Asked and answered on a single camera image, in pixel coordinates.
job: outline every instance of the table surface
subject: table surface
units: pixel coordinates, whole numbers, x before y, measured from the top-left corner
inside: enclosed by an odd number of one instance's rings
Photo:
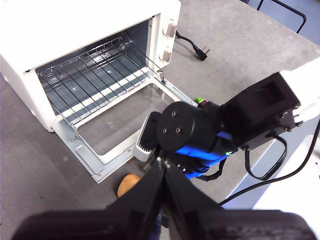
[[[211,52],[199,61],[188,42],[176,39],[165,77],[189,97],[216,104],[272,73],[295,69],[320,55],[318,45],[239,0],[182,0],[178,30]],[[268,146],[252,153],[252,164]],[[136,159],[97,184],[1,78],[1,239],[10,239],[32,214],[105,208],[117,199],[118,184],[129,173],[144,174]],[[244,156],[238,152],[229,157],[219,179],[192,182],[219,202],[245,176]]]

